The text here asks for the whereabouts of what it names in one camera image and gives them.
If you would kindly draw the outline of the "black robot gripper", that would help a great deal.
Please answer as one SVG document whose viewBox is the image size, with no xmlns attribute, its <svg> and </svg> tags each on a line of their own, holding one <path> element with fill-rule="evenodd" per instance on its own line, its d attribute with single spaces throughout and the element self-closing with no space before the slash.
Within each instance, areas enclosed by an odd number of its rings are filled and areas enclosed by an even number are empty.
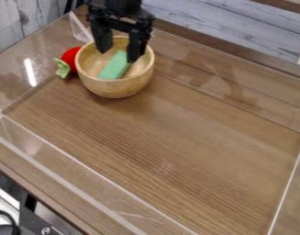
<svg viewBox="0 0 300 235">
<path fill-rule="evenodd" d="M 85 0 L 88 20 L 100 53 L 112 47 L 112 30 L 128 32 L 128 62 L 144 55 L 154 16 L 142 8 L 142 0 Z"/>
</svg>

